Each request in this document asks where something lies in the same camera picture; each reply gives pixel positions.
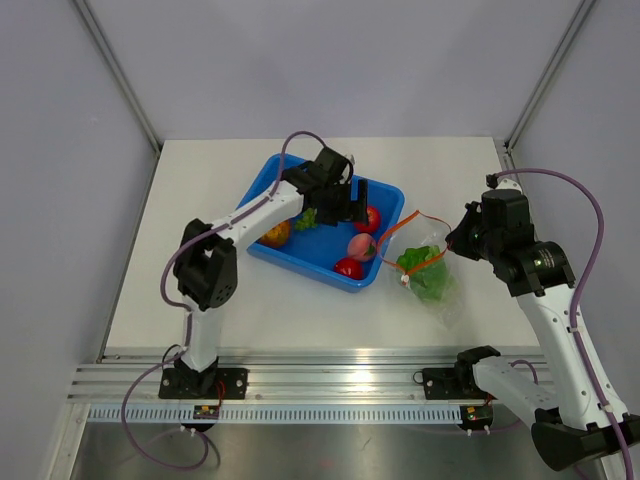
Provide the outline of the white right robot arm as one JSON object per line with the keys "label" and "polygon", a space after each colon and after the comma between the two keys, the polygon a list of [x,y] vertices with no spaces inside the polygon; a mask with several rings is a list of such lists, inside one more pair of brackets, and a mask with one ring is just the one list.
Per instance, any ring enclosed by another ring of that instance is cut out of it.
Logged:
{"label": "white right robot arm", "polygon": [[530,430],[544,463],[562,471],[639,442],[639,418],[612,387],[573,297],[575,276],[562,248],[535,237],[527,197],[493,189],[466,204],[446,237],[451,252],[486,260],[531,324],[554,382],[548,393],[492,347],[460,353],[454,384],[504,403]]}

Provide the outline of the green toy grapes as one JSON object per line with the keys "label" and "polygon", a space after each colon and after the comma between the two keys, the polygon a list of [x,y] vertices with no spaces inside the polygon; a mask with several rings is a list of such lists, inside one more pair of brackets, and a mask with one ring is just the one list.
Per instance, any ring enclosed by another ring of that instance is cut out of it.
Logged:
{"label": "green toy grapes", "polygon": [[314,208],[306,209],[294,222],[294,229],[302,232],[318,227],[316,222],[316,210]]}

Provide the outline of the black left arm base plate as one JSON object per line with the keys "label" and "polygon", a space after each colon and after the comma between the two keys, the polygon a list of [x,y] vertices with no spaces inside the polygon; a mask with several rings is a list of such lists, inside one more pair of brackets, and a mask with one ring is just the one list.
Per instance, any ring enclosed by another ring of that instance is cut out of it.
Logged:
{"label": "black left arm base plate", "polygon": [[167,400],[244,400],[249,370],[218,367],[204,372],[163,370],[158,396]]}

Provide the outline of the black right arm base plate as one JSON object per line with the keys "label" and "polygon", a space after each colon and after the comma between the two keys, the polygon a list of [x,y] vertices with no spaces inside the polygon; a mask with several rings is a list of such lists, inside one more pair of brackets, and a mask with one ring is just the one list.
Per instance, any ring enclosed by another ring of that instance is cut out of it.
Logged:
{"label": "black right arm base plate", "polygon": [[426,400],[478,400],[485,404],[494,400],[491,394],[464,384],[453,367],[417,370],[412,381],[423,389]]}

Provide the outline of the red toy apple top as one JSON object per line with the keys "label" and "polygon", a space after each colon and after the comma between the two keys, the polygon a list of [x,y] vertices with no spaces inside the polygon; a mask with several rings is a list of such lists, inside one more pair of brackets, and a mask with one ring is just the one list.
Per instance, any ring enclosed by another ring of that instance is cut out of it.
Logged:
{"label": "red toy apple top", "polygon": [[355,222],[354,227],[359,233],[374,235],[381,226],[381,214],[379,210],[372,205],[367,206],[366,213],[367,221]]}

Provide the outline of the clear zip bag orange zipper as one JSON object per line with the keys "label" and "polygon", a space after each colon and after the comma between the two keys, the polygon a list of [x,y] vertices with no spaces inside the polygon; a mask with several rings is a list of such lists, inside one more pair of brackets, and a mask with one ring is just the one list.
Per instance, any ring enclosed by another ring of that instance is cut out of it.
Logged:
{"label": "clear zip bag orange zipper", "polygon": [[464,309],[446,241],[451,231],[447,221],[416,210],[390,226],[377,246],[394,297],[446,329],[453,328]]}

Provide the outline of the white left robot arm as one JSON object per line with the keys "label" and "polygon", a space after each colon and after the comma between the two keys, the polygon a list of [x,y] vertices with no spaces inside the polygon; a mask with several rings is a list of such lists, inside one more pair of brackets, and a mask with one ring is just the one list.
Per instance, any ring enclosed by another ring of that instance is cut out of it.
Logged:
{"label": "white left robot arm", "polygon": [[170,265],[185,312],[184,343],[165,385],[193,398],[217,387],[221,323],[214,310],[238,286],[238,257],[264,234],[306,210],[319,224],[368,220],[368,182],[353,178],[350,159],[324,147],[313,161],[278,167],[275,180],[246,205],[212,223],[191,221]]}

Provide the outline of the pink toy peach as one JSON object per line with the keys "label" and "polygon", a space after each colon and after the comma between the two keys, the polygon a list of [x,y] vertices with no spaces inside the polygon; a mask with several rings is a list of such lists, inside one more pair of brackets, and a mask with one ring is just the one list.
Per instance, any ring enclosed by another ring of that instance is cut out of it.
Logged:
{"label": "pink toy peach", "polygon": [[377,254],[377,243],[368,233],[359,233],[349,242],[347,256],[359,262],[368,262]]}

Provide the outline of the green toy lettuce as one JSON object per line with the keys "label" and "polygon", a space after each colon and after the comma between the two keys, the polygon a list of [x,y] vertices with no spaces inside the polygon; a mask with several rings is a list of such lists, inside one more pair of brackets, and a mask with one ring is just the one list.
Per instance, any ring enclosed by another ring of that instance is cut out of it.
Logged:
{"label": "green toy lettuce", "polygon": [[437,245],[407,248],[396,264],[408,276],[408,286],[421,301],[439,302],[451,287],[453,278]]}

